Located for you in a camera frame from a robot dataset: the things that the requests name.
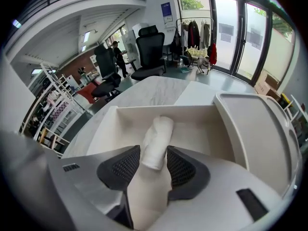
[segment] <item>black jacket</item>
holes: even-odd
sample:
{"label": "black jacket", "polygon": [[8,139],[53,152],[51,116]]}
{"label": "black jacket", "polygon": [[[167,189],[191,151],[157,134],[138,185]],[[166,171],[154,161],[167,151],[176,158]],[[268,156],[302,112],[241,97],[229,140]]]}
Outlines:
{"label": "black jacket", "polygon": [[200,34],[199,34],[199,28],[195,21],[191,21],[188,25],[188,49],[190,47],[198,47],[198,50],[200,49]]}

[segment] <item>ceiling light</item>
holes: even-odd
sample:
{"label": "ceiling light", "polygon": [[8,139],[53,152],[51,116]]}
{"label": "ceiling light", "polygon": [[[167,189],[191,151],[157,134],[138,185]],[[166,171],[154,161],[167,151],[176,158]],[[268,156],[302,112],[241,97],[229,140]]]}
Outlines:
{"label": "ceiling light", "polygon": [[21,27],[21,24],[17,21],[17,20],[14,20],[13,21],[13,25],[17,28],[20,28]]}
{"label": "ceiling light", "polygon": [[87,33],[85,34],[85,38],[83,39],[83,42],[87,42],[88,39],[89,39],[89,36],[90,36],[90,32],[87,32]]}

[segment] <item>tree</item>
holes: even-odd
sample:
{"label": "tree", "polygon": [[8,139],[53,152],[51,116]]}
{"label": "tree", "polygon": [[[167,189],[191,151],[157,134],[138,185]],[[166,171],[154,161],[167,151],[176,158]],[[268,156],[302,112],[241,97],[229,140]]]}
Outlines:
{"label": "tree", "polygon": [[183,10],[198,10],[204,6],[199,0],[181,0]]}
{"label": "tree", "polygon": [[[266,16],[266,12],[262,9],[255,8],[255,12],[262,16]],[[291,26],[275,13],[273,13],[273,28],[280,32],[285,38],[289,37],[293,31]]]}

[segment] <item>clothing rack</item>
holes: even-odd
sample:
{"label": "clothing rack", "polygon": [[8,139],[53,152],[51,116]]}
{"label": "clothing rack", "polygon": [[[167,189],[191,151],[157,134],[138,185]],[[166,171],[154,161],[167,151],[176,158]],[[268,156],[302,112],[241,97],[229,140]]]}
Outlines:
{"label": "clothing rack", "polygon": [[[180,18],[176,20],[176,26],[177,26],[177,31],[179,31],[179,25],[178,25],[178,20],[185,20],[185,19],[211,19],[213,24],[211,25],[211,30],[214,28],[214,20],[211,17],[185,17],[185,18]],[[184,55],[184,41],[183,41],[183,33],[181,32],[181,44],[182,44],[182,55]]]}

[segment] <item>marble table top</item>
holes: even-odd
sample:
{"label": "marble table top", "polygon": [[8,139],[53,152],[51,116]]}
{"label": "marble table top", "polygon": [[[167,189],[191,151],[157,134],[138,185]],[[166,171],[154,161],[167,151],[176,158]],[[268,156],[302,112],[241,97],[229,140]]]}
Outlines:
{"label": "marble table top", "polygon": [[133,85],[96,113],[73,138],[63,158],[87,154],[93,136],[110,106],[133,107],[173,105],[190,81],[152,76]]}

